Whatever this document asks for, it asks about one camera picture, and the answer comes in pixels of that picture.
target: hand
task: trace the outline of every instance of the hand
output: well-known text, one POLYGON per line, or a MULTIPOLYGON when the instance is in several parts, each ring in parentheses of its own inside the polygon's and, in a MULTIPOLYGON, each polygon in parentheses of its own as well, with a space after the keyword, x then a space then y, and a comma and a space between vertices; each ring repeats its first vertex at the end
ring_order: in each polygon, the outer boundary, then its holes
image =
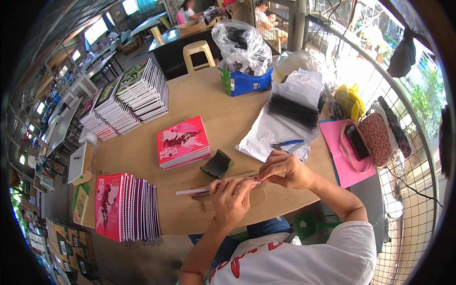
POLYGON ((285 188, 308 189, 312 186, 316 173, 310 170, 294 154, 283 150, 273 150, 260 167, 257 181, 275 183, 285 188))
POLYGON ((217 224, 231 231, 242 221, 250 208, 253 182, 251 177, 231 177, 215 180, 209 185, 217 224))

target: white notebook stack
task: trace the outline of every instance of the white notebook stack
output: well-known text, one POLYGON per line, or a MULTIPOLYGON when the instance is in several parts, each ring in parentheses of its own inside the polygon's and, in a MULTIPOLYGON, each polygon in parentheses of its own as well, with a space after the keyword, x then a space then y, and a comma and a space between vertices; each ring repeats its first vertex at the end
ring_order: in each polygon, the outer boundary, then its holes
POLYGON ((120 101, 115 92, 122 76, 109 82, 101 92, 94 111, 106 120, 119 134, 123 135, 141 125, 141 120, 133 110, 120 101))
POLYGON ((101 91, 98 90, 89 98, 79 122, 101 140, 109 140, 117 136, 117 131, 93 110, 101 91))
POLYGON ((142 122, 168 113, 168 86, 165 75, 149 59, 127 70, 116 92, 142 122))

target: window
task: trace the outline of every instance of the window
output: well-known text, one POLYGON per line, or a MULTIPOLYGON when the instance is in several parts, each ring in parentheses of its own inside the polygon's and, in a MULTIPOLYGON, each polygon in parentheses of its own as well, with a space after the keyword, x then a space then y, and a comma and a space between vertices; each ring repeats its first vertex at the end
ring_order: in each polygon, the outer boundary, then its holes
POLYGON ((124 6, 127 15, 131 15, 138 10, 138 4, 136 3, 136 0, 125 0, 122 2, 122 5, 124 6))
POLYGON ((108 17, 108 19, 111 22, 111 24, 113 24, 113 26, 115 26, 113 18, 111 17, 111 14, 109 12, 106 12, 106 17, 108 17))
POLYGON ((79 50, 76 50, 71 57, 73 58, 74 61, 76 61, 80 56, 81 56, 81 53, 79 52, 79 50))
POLYGON ((98 21, 96 21, 93 25, 90 26, 90 28, 85 31, 84 36, 86 37, 88 44, 91 45, 107 30, 108 28, 106 27, 103 18, 100 17, 98 21))
POLYGON ((64 77, 65 74, 67 74, 67 71, 68 71, 68 68, 67 68, 66 65, 64 65, 64 66, 62 67, 62 69, 60 69, 59 74, 60 74, 62 77, 64 77))
POLYGON ((38 105, 38 108, 36 109, 36 111, 38 112, 38 114, 41 115, 43 113, 43 110, 44 110, 44 103, 40 102, 40 104, 38 105))

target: green dustpan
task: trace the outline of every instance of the green dustpan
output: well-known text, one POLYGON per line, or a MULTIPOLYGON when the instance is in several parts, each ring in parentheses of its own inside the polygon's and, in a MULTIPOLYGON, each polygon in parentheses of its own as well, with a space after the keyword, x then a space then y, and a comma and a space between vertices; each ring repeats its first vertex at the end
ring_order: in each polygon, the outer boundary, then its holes
POLYGON ((315 234, 318 228, 335 228, 341 223, 320 223, 314 215, 302 215, 295 218, 296 228, 300 240, 315 234))

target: pink paper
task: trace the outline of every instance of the pink paper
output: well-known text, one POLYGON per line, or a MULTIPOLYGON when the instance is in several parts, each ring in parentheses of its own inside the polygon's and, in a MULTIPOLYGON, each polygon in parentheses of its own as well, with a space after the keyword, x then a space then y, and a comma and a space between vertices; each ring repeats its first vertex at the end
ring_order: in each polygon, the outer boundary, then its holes
MULTIPOLYGON (((353 166, 348 160, 348 157, 343 152, 342 147, 340 145, 340 135, 341 128, 345 121, 346 119, 322 122, 319 124, 321 132, 323 133, 326 143, 328 144, 329 150, 331 151, 332 158, 334 160, 334 165, 336 166, 337 174, 339 175, 339 182, 342 188, 347 188, 375 174, 375 167, 373 165, 371 165, 369 170, 365 173, 357 173, 353 169, 353 166)), ((359 172, 365 171, 371 163, 371 158, 367 157, 362 161, 358 161, 355 152, 353 151, 353 148, 350 144, 350 141, 347 138, 347 135, 344 134, 344 136, 342 137, 342 142, 345 148, 347 149, 348 153, 352 157, 352 161, 356 169, 359 172)))

